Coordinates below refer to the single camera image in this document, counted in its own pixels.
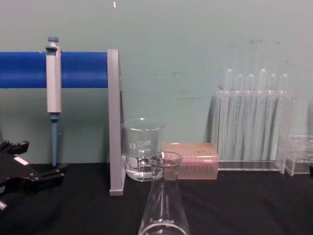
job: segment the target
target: pink tip box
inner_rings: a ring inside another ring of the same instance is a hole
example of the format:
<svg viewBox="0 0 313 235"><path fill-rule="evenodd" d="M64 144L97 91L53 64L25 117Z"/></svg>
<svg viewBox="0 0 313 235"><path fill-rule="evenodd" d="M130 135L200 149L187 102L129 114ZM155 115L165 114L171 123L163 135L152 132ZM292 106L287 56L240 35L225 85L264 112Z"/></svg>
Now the pink tip box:
<svg viewBox="0 0 313 235"><path fill-rule="evenodd" d="M164 152L175 152L182 156L178 179L216 180L219 157L211 143L164 143Z"/></svg>

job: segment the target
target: green wall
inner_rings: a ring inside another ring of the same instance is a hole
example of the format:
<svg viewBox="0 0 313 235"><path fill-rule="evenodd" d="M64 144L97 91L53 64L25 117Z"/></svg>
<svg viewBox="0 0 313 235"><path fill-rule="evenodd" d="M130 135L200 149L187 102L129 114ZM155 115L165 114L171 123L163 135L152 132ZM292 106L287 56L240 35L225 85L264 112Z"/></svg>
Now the green wall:
<svg viewBox="0 0 313 235"><path fill-rule="evenodd" d="M0 51L44 51L50 35L63 51L119 49L125 119L163 118L166 141L208 141L211 97L225 70L265 66L288 73L300 96L292 132L312 133L312 1L115 2L0 0ZM107 91L63 94L60 160L108 161ZM50 162L44 90L0 90L0 128L4 139L31 142L28 161Z"/></svg>

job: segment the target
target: flask neck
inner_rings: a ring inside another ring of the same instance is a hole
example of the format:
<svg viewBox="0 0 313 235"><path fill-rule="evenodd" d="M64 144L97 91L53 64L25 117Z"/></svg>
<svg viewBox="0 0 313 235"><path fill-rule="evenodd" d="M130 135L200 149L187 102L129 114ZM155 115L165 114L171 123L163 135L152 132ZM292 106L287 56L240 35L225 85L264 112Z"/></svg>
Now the flask neck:
<svg viewBox="0 0 313 235"><path fill-rule="evenodd" d="M177 182L179 166L157 167L152 166L152 183L157 180Z"/></svg>

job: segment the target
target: glass flask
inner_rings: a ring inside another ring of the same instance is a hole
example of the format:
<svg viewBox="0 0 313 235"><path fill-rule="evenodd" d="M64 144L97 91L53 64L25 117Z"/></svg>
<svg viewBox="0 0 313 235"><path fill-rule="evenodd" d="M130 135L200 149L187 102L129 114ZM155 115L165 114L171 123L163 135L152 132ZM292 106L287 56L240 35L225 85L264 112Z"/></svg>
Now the glass flask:
<svg viewBox="0 0 313 235"><path fill-rule="evenodd" d="M126 173L137 181L150 181L148 157L162 150L165 123L152 118L137 118L122 124L126 138Z"/></svg>
<svg viewBox="0 0 313 235"><path fill-rule="evenodd" d="M182 156L159 152L149 157L152 186L138 235L190 235L178 188Z"/></svg>

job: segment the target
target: pipette stand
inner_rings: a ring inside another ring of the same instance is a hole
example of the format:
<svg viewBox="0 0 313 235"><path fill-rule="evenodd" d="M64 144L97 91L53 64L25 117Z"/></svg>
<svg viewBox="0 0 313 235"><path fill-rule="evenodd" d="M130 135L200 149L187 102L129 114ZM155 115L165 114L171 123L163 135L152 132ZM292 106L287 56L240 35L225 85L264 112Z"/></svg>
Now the pipette stand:
<svg viewBox="0 0 313 235"><path fill-rule="evenodd" d="M124 122L121 82L118 50L108 50L110 196L123 195L126 175L125 138L121 129Z"/></svg>
<svg viewBox="0 0 313 235"><path fill-rule="evenodd" d="M126 157L119 51L62 51L61 57L62 89L108 88L110 195L123 195ZM46 53L0 52L0 77L0 89L46 89Z"/></svg>

